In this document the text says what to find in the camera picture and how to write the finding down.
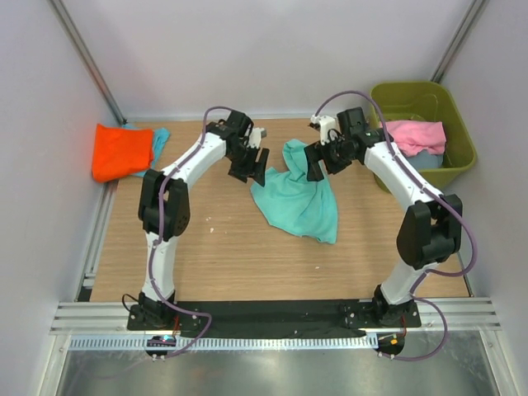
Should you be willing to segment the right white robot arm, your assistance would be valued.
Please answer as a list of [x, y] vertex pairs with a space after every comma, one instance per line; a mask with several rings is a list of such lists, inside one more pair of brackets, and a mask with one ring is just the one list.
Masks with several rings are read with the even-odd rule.
[[335, 117], [312, 115], [309, 125], [319, 133], [308, 145], [307, 179], [319, 182], [357, 161], [372, 171], [404, 212], [396, 247], [398, 262], [375, 289], [367, 313], [380, 327], [396, 327], [410, 314], [413, 295], [425, 277], [460, 250], [462, 202], [429, 185], [409, 165], [384, 127], [374, 129], [360, 107]]

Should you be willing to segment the teal t shirt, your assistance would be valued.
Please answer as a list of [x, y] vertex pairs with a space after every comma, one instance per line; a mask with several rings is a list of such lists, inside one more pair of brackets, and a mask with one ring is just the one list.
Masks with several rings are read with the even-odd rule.
[[320, 243], [337, 242], [337, 200], [327, 178], [308, 181], [307, 146], [298, 139], [284, 143], [283, 172], [270, 167], [265, 185], [253, 183], [250, 192], [267, 223], [295, 237], [308, 237]]

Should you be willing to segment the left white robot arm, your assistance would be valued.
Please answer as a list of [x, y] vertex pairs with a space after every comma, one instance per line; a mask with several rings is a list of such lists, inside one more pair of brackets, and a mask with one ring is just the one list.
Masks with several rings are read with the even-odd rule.
[[129, 330], [169, 328], [183, 310], [176, 305], [173, 272], [180, 237], [191, 220], [190, 192], [218, 161], [230, 161], [228, 174], [241, 181], [265, 184], [269, 149], [262, 147], [266, 130], [241, 111], [202, 121], [197, 141], [179, 159], [160, 171], [144, 174], [138, 217], [147, 240], [144, 285], [129, 311]]

